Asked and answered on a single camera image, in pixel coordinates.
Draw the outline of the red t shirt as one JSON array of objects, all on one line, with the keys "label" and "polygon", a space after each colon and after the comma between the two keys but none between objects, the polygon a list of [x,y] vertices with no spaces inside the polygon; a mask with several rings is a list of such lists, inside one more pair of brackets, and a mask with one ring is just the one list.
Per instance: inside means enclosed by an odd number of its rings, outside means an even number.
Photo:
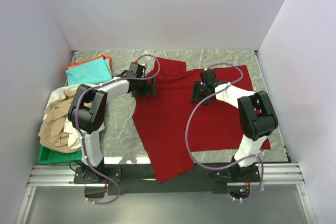
[{"label": "red t shirt", "polygon": [[149,73],[156,94],[136,99],[133,121],[163,183],[193,169],[194,152],[235,149],[232,165],[252,165],[278,122],[266,92],[246,66],[187,70],[158,58]]}]

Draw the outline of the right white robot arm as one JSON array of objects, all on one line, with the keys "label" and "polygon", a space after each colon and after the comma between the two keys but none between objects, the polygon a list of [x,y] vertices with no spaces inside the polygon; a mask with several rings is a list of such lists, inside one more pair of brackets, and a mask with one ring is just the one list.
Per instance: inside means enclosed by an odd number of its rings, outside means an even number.
[{"label": "right white robot arm", "polygon": [[212,98],[225,102],[238,109],[240,128],[243,132],[239,148],[231,164],[222,168],[210,168],[209,170],[221,170],[231,167],[249,168],[258,159],[258,153],[265,140],[278,128],[278,118],[272,106],[272,102],[266,91],[248,91],[236,87],[234,84],[243,78],[243,74],[233,82],[218,81],[215,71],[206,68],[200,73],[201,81],[195,81],[192,93],[192,101],[197,105],[188,118],[185,129],[185,144],[187,151],[194,162],[198,162],[193,156],[188,143],[188,130],[191,120],[202,104],[209,104]]}]

